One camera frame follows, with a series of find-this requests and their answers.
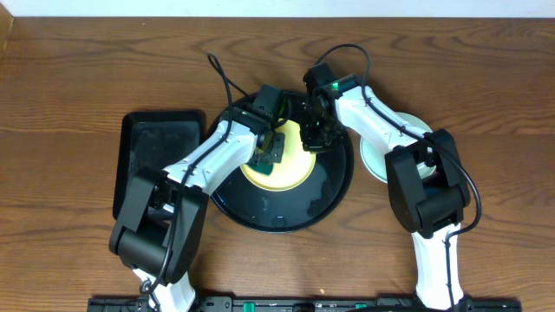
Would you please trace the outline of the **green yellow sponge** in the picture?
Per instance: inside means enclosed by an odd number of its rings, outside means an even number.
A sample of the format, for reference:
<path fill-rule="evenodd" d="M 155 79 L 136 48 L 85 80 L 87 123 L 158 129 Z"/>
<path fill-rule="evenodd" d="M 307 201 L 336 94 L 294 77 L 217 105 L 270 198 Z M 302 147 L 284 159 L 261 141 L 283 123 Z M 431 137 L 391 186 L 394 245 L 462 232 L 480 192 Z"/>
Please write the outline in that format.
<path fill-rule="evenodd" d="M 270 175 L 273 171 L 273 158 L 271 153 L 254 153 L 246 163 L 253 171 L 263 175 Z"/>

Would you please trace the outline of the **yellow plate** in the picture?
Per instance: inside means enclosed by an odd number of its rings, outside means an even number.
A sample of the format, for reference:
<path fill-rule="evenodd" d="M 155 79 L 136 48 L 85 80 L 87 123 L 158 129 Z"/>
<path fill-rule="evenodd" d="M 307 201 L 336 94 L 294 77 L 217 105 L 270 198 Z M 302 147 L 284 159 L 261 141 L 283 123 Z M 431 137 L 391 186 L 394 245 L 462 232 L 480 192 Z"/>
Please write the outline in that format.
<path fill-rule="evenodd" d="M 300 137 L 300 126 L 288 120 L 277 129 L 284 134 L 284 152 L 280 163 L 273 164 L 269 174 L 243 164 L 241 172 L 255 186 L 270 192 L 284 192 L 301 185 L 312 173 L 317 156 L 306 152 Z"/>

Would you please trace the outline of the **mint plate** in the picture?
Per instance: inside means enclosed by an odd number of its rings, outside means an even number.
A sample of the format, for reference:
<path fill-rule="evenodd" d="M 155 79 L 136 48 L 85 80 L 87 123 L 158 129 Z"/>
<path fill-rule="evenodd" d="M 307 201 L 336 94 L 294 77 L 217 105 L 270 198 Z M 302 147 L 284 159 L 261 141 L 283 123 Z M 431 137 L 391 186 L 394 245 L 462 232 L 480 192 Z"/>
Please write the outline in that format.
<path fill-rule="evenodd" d="M 368 141 L 360 139 L 360 154 L 362 162 L 367 170 L 378 180 L 387 184 L 387 173 L 385 159 Z M 435 172 L 435 166 L 426 166 L 424 163 L 417 165 L 418 172 L 422 179 L 429 177 Z"/>
<path fill-rule="evenodd" d="M 422 138 L 425 133 L 432 133 L 432 128 L 423 120 L 405 113 L 384 113 L 388 120 L 372 113 L 370 120 L 364 124 L 366 128 L 361 136 L 374 147 L 379 149 L 393 148 L 395 146 L 408 146 L 416 139 L 406 135 L 396 128 L 404 127 L 407 132 Z"/>

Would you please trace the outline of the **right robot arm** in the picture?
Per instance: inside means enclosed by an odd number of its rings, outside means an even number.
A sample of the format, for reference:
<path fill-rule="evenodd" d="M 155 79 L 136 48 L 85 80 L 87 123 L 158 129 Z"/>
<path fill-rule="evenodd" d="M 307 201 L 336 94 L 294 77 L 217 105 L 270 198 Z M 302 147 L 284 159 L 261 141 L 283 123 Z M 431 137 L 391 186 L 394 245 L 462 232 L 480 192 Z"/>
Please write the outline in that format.
<path fill-rule="evenodd" d="M 415 244 L 416 295 L 429 309 L 459 310 L 464 294 L 455 236 L 469 190 L 453 137 L 403 119 L 354 75 L 305 75 L 303 81 L 309 115 L 301 125 L 304 150 L 329 151 L 350 128 L 381 154 L 391 208 Z"/>

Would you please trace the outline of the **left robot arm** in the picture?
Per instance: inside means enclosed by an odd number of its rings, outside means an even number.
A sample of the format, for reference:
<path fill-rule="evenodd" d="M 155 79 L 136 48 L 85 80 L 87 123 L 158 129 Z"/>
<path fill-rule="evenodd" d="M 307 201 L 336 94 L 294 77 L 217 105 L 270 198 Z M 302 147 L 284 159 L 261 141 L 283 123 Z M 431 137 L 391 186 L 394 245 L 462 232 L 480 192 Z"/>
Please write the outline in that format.
<path fill-rule="evenodd" d="M 140 279 L 152 311 L 187 311 L 196 299 L 188 270 L 209 197 L 238 167 L 281 147 L 276 115 L 225 110 L 211 136 L 159 171 L 141 169 L 125 190 L 109 249 Z"/>

